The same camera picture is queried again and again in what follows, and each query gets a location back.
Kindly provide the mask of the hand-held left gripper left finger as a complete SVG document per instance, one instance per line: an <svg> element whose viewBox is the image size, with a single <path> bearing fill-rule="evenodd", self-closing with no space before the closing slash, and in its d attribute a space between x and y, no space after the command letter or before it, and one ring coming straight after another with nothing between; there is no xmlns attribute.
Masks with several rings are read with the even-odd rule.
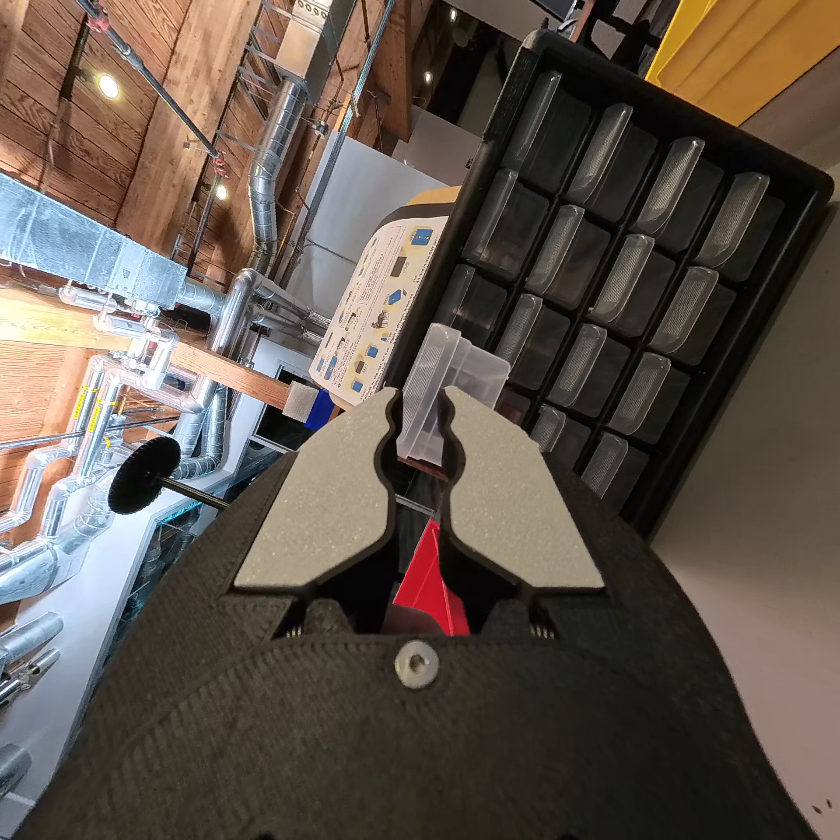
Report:
<svg viewBox="0 0 840 840"><path fill-rule="evenodd" d="M234 578L237 591L390 591L398 566L390 473L402 410L401 392L386 387L300 447Z"/></svg>

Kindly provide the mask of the black drawer cabinet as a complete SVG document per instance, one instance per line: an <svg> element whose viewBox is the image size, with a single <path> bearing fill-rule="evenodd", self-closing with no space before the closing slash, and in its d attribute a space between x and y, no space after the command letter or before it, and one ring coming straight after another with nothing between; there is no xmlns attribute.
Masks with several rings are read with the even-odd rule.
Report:
<svg viewBox="0 0 840 840"><path fill-rule="evenodd" d="M706 135L725 160L739 161L747 170L771 175L785 202L774 245L765 250L764 259L756 265L752 274L755 283L742 300L743 308L720 333L717 350L723 352L722 357L706 357L711 369L700 384L700 402L684 415L685 425L675 439L674 449L647 472L652 483L644 483L641 495L617 511L640 535L650 538L788 291L805 248L825 216L834 183L828 174L654 87L628 70L595 57L561 35L536 31L526 38L512 63L473 166L448 217L444 239L413 305L410 321L395 344L384 384L405 385L459 260L459 251L490 188L511 123L517 120L537 77L549 69L569 71L578 85L595 95L633 102L648 120L662 119L669 131L694 130Z"/></svg>

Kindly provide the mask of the red plastic bin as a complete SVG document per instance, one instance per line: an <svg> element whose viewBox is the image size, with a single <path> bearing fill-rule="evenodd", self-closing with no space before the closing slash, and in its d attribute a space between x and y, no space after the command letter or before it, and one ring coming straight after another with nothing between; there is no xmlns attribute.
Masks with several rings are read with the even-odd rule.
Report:
<svg viewBox="0 0 840 840"><path fill-rule="evenodd" d="M430 519L392 603L424 614L450 637L468 636L470 630L464 605L447 588L440 573L439 534L438 523Z"/></svg>

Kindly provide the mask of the pulled-out clear plastic drawer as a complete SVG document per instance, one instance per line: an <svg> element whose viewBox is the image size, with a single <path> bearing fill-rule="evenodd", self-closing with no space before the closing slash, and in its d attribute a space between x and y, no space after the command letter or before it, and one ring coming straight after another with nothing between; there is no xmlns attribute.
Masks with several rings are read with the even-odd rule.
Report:
<svg viewBox="0 0 840 840"><path fill-rule="evenodd" d="M444 448L438 428L441 389L455 386L494 408L510 370L508 362L475 346L460 331L432 323L402 389L398 457L440 466Z"/></svg>

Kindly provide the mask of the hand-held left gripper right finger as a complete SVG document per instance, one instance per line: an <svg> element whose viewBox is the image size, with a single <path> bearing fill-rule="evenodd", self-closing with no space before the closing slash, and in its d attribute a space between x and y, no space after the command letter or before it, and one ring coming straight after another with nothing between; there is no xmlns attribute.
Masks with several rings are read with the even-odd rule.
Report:
<svg viewBox="0 0 840 840"><path fill-rule="evenodd" d="M439 393L438 425L449 481L440 511L446 585L461 599L602 591L539 445L453 385Z"/></svg>

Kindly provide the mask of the black gear wheel on rod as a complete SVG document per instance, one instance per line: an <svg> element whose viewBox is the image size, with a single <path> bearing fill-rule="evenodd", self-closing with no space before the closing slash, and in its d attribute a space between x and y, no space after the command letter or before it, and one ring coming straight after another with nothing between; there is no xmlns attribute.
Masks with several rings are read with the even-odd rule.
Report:
<svg viewBox="0 0 840 840"><path fill-rule="evenodd" d="M151 505L163 490L224 511L229 504L174 479L181 462L179 444L171 437L158 437L136 449L120 466L108 492L108 507L118 515L132 515Z"/></svg>

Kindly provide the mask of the printed instruction sheet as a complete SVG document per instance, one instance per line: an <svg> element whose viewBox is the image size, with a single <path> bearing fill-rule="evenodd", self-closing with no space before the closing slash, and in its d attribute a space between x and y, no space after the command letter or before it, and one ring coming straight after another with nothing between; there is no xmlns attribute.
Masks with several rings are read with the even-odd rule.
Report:
<svg viewBox="0 0 840 840"><path fill-rule="evenodd" d="M365 245L309 367L313 384L343 410L382 388L452 207L404 206Z"/></svg>

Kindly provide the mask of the wooden ceiling beam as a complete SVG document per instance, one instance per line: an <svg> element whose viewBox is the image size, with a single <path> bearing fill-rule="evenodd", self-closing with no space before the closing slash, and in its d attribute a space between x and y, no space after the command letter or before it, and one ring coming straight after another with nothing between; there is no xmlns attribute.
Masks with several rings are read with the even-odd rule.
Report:
<svg viewBox="0 0 840 840"><path fill-rule="evenodd" d="M5 342L99 351L129 348L128 339L97 331L92 318L86 311L32 291L1 290L1 340ZM281 409L287 404L289 384L200 348L190 339L176 346L173 361L268 406Z"/></svg>

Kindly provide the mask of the galvanized ceiling duct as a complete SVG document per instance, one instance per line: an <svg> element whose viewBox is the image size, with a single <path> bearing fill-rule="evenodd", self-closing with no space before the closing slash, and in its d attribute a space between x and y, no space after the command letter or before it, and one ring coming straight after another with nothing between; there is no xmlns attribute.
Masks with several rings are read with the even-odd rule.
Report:
<svg viewBox="0 0 840 840"><path fill-rule="evenodd" d="M362 26L362 2L292 1L290 17L276 53L283 77L302 85L311 101L322 93L342 41Z"/></svg>

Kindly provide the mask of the cluster of silver insulated pipes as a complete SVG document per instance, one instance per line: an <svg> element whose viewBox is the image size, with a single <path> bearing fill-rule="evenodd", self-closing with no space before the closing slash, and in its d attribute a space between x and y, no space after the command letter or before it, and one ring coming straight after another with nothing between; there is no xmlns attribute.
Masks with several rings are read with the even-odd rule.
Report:
<svg viewBox="0 0 840 840"><path fill-rule="evenodd" d="M318 343L320 335L314 329L327 325L324 317L251 268L239 271L224 297L185 284L177 302L208 311L213 327L206 345L199 347L237 364L241 364L240 344L247 329L274 328ZM71 460L72 468L51 487L37 534L10 549L2 548L3 606L42 595L74 576L91 542L111 526L108 491L117 467L123 464L119 457L129 453L123 426L116 424L124 391L137 392L179 413L173 438L181 449L176 478L212 473L224 454L223 389L236 390L175 365L180 336L162 327L151 313L130 321L118 318L109 303L103 302L92 320L97 331L128 339L129 348L90 358L65 436L27 456L12 506L2 515L2 534L31 518L45 473L53 464Z"/></svg>

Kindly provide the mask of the silver spiral round duct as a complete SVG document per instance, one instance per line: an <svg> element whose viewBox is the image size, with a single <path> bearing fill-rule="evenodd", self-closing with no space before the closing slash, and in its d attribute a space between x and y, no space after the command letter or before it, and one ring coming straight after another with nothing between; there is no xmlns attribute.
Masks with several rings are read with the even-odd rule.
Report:
<svg viewBox="0 0 840 840"><path fill-rule="evenodd" d="M248 199L254 244L248 268L265 276L278 248L277 181L307 103L307 89L297 77L283 77L269 104L266 124L248 173Z"/></svg>

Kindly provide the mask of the silver rectangular air duct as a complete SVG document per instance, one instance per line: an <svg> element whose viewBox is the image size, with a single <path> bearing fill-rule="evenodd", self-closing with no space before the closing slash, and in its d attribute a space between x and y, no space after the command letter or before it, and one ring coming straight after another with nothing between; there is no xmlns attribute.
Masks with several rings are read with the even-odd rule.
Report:
<svg viewBox="0 0 840 840"><path fill-rule="evenodd" d="M186 268L1 174L2 261L171 309Z"/></svg>

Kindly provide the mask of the black sprinkler pipe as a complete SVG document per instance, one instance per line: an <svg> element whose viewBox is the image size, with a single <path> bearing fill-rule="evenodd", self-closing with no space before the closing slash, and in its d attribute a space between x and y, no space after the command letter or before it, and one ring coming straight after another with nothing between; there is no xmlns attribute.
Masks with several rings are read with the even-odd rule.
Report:
<svg viewBox="0 0 840 840"><path fill-rule="evenodd" d="M226 170L223 153L216 148L214 143L210 141L207 136L205 136L194 121L183 110L181 105L173 98L168 90L165 89L158 78L151 73L150 69L144 64L144 61L133 49L133 47L111 26L108 13L104 7L99 2L77 1L77 3L87 17L87 25L89 28L107 36L117 54L142 76L142 78L154 90L158 98L162 100L170 110L172 110L174 115L181 120L189 131L196 137L198 143L201 144L205 153L213 162L216 173L224 175Z"/></svg>

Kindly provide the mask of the rows of clear cabinet drawers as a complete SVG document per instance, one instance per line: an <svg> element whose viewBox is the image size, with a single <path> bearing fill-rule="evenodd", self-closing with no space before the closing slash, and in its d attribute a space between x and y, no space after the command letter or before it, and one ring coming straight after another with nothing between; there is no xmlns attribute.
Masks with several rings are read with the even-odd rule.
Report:
<svg viewBox="0 0 840 840"><path fill-rule="evenodd" d="M434 320L510 370L497 410L615 510L652 483L785 202L771 175L569 71L535 81Z"/></svg>

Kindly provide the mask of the yellow plastic bin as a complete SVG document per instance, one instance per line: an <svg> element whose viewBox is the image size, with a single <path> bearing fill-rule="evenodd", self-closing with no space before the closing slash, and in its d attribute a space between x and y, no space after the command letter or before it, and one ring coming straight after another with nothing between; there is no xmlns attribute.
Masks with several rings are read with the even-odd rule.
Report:
<svg viewBox="0 0 840 840"><path fill-rule="evenodd" d="M740 125L838 44L838 1L681 1L645 79Z"/></svg>

